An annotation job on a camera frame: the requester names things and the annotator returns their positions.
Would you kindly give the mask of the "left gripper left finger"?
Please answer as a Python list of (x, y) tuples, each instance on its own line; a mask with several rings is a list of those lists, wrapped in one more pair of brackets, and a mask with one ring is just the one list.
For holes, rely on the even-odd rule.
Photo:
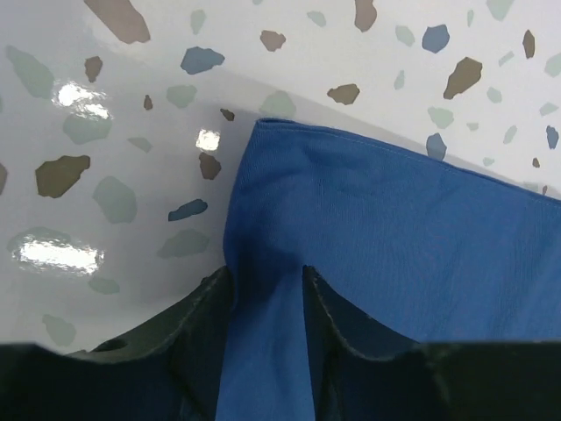
[(213, 420), (231, 318), (226, 267), (93, 350), (1, 347), (3, 420)]

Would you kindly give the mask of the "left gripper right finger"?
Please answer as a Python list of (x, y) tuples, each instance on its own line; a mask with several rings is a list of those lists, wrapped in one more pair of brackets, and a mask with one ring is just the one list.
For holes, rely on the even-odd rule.
[(560, 344), (418, 343), (302, 270), (317, 420), (558, 420)]

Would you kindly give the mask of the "blue surgical cloth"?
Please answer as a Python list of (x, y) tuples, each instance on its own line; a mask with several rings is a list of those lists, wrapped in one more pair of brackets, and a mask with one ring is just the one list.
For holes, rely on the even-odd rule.
[(317, 420), (302, 270), (418, 343), (560, 344), (560, 203), (375, 139), (263, 118), (231, 194), (221, 420)]

